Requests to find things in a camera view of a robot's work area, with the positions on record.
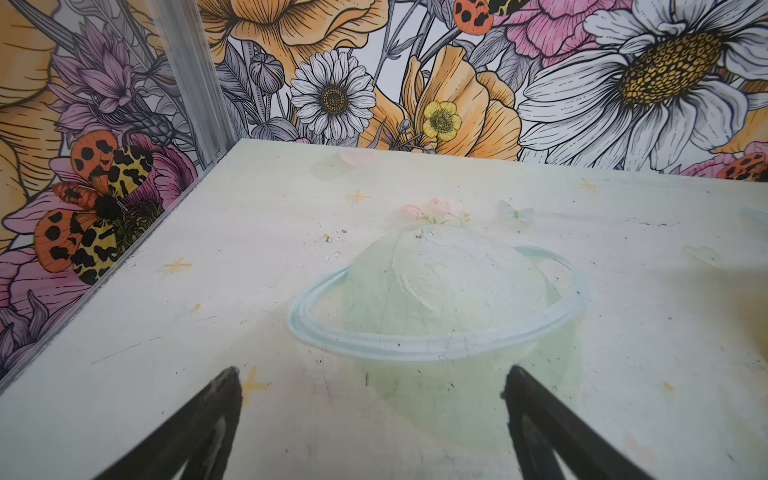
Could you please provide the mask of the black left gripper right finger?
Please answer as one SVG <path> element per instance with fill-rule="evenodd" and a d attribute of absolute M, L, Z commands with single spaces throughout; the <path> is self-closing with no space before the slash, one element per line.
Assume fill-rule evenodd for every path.
<path fill-rule="evenodd" d="M 578 479 L 648 479 L 527 370 L 506 377 L 505 401 L 517 461 L 525 479 L 562 479 L 564 463 Z"/>

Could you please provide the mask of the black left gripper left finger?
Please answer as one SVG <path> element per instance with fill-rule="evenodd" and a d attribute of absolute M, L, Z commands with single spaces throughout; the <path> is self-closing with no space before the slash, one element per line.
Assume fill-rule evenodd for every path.
<path fill-rule="evenodd" d="M 239 370 L 222 370 L 99 479 L 221 479 L 242 409 Z"/>

